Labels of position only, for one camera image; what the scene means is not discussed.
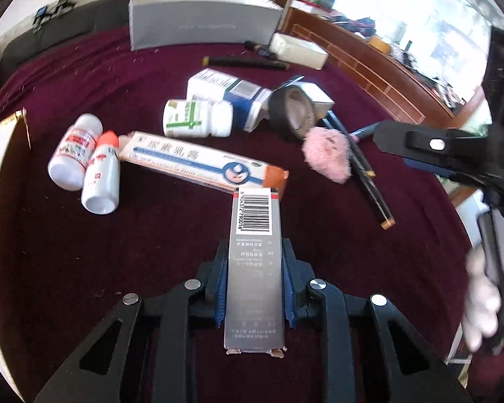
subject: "white package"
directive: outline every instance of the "white package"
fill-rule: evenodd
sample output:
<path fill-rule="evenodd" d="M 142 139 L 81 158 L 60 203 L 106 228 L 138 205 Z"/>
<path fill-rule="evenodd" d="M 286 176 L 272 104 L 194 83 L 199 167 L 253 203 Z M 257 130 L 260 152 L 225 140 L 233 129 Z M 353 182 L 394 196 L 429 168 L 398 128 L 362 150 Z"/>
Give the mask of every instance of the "white package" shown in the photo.
<path fill-rule="evenodd" d="M 278 60 L 308 66 L 320 70 L 327 61 L 328 53 L 315 42 L 275 33 L 269 49 L 278 55 Z"/>

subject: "wooden cabinet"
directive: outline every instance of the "wooden cabinet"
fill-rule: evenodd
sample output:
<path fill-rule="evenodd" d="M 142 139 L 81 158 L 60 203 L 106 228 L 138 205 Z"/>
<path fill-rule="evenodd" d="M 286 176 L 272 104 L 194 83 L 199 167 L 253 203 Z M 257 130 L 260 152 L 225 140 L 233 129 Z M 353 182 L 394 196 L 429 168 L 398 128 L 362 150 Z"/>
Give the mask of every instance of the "wooden cabinet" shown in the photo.
<path fill-rule="evenodd" d="M 450 127 L 454 114 L 397 61 L 362 38 L 323 19 L 289 8 L 283 32 L 313 41 L 328 61 L 374 97 L 396 120 L 431 127 Z"/>

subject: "barcode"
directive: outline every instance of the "barcode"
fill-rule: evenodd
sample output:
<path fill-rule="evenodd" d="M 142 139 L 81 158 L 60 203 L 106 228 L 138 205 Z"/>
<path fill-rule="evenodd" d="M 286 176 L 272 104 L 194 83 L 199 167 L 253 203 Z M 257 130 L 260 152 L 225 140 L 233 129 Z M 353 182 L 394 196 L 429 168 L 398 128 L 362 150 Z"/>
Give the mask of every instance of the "barcode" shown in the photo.
<path fill-rule="evenodd" d="M 261 194 L 239 189 L 237 233 L 243 235 L 272 235 L 271 192 Z"/>
<path fill-rule="evenodd" d="M 227 88 L 238 80 L 237 77 L 232 77 L 227 74 L 210 69 L 200 71 L 195 75 L 195 79 L 203 80 L 204 82 L 208 82 L 211 85 L 222 86 L 224 88 Z"/>
<path fill-rule="evenodd" d="M 234 95 L 250 100 L 254 95 L 256 95 L 258 90 L 258 85 L 254 85 L 246 80 L 241 80 L 230 92 Z"/>

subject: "window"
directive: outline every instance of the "window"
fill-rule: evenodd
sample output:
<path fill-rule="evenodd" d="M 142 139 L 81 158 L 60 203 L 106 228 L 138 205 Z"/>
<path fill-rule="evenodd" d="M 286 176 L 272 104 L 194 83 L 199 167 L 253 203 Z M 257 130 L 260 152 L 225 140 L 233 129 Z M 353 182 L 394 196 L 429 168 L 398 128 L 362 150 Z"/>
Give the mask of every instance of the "window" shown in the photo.
<path fill-rule="evenodd" d="M 377 35 L 410 53 L 417 70 L 441 77 L 469 100 L 481 84 L 487 64 L 490 29 L 504 29 L 504 15 L 492 0 L 336 0 L 351 19 L 369 16 Z"/>

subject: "small white bottle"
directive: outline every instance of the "small white bottle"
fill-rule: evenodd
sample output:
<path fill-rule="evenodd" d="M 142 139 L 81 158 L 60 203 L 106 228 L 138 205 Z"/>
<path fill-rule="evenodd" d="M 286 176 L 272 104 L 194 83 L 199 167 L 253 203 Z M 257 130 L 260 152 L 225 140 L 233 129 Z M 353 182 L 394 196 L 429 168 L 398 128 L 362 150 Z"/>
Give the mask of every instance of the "small white bottle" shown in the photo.
<path fill-rule="evenodd" d="M 119 204 L 119 140 L 113 131 L 99 138 L 90 159 L 82 189 L 82 205 L 91 213 L 104 215 L 114 212 Z"/>
<path fill-rule="evenodd" d="M 226 137 L 232 123 L 233 106 L 229 101 L 168 100 L 162 116 L 167 137 Z"/>
<path fill-rule="evenodd" d="M 89 113 L 78 117 L 75 124 L 68 128 L 47 168 L 55 184 L 66 191 L 82 188 L 87 163 L 101 133 L 101 121 Z"/>

